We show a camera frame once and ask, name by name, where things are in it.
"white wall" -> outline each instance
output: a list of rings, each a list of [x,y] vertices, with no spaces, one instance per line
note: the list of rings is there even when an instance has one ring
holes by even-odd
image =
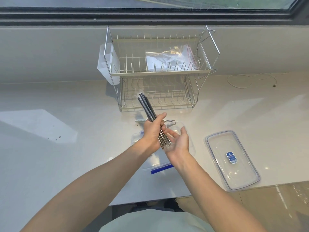
[[[306,71],[309,27],[212,27],[218,74]],[[203,27],[114,27],[112,34],[199,34]],[[0,83],[102,79],[106,27],[0,28]]]

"hand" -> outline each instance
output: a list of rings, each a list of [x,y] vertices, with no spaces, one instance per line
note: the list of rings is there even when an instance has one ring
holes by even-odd
[[[164,118],[166,117],[166,112],[159,114],[157,118],[151,122],[149,120],[145,121],[144,124],[144,136],[141,138],[141,142],[147,145],[147,151],[149,155],[156,152],[160,148],[159,133],[161,126],[164,125]]]
[[[162,126],[162,131],[168,136],[172,142],[170,147],[164,148],[164,151],[171,162],[171,164],[178,170],[183,164],[186,163],[189,153],[189,136],[186,128],[182,127],[180,132],[181,135],[167,128],[165,125]]]

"forearm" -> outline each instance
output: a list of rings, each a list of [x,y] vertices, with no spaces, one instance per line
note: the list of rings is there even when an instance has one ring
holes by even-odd
[[[211,179],[191,155],[177,170],[216,232],[266,231],[250,212]]]
[[[148,158],[143,140],[82,175],[52,198],[22,231],[80,231],[116,197]]]

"window glass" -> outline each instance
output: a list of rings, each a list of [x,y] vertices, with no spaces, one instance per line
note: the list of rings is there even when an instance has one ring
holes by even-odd
[[[294,0],[0,0],[4,7],[288,9]]]

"bundle of chopsticks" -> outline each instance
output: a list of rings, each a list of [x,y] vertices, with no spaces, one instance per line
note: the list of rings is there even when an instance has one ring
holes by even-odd
[[[143,92],[138,93],[137,99],[141,103],[141,106],[143,107],[143,109],[145,110],[146,115],[148,117],[148,120],[151,121],[151,122],[154,121],[157,116],[156,116],[148,98],[145,96],[145,94]],[[166,134],[163,133],[162,129],[160,129],[158,139],[159,139],[159,142],[160,142],[162,149],[164,149],[164,147],[166,147],[166,146],[171,145],[171,141],[168,139]]]

